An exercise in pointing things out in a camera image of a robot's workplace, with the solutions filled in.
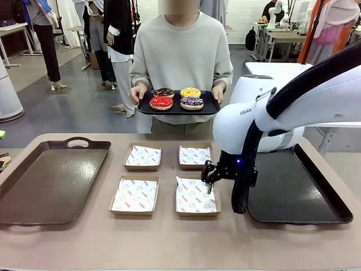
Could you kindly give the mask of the person left hand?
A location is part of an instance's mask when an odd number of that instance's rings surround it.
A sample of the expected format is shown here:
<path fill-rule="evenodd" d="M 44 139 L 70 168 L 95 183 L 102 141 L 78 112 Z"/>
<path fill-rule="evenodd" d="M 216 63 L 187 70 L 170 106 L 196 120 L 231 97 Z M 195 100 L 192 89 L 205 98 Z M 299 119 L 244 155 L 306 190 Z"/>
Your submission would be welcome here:
<path fill-rule="evenodd" d="M 224 91 L 226 89 L 226 84 L 223 81 L 218 82 L 212 88 L 213 98 L 221 104 L 223 102 Z"/>

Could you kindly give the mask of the person right hand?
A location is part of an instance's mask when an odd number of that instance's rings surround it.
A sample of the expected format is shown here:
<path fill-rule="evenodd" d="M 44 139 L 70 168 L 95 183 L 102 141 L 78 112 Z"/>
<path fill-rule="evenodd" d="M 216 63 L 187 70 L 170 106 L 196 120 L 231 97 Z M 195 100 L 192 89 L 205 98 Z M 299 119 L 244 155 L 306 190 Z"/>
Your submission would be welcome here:
<path fill-rule="evenodd" d="M 135 102 L 135 104 L 137 104 L 140 100 L 144 98 L 144 95 L 146 94 L 147 91 L 148 88 L 140 84 L 130 89 L 130 96 Z"/>

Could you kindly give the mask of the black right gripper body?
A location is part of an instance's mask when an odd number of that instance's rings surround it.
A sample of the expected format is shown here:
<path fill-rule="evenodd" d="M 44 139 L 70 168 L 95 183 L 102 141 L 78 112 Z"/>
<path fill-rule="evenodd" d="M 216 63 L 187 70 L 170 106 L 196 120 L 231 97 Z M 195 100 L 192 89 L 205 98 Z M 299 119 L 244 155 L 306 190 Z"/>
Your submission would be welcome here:
<path fill-rule="evenodd" d="M 240 154 L 229 154 L 222 150 L 218 163 L 222 166 L 222 179 L 236 180 L 243 159 Z"/>

